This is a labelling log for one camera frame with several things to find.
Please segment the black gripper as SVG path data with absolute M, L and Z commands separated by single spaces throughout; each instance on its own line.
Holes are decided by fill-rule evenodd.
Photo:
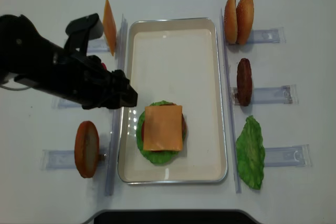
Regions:
M 99 57 L 73 51 L 54 53 L 52 60 L 52 95 L 81 104 L 86 110 L 137 106 L 138 93 L 130 89 L 124 71 L 109 72 Z

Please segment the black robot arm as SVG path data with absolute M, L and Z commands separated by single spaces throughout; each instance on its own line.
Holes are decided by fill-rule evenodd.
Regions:
M 88 42 L 103 35 L 98 14 L 71 21 L 63 48 L 42 37 L 24 15 L 1 16 L 1 82 L 14 81 L 81 104 L 83 109 L 137 105 L 138 94 L 122 70 L 108 71 Z

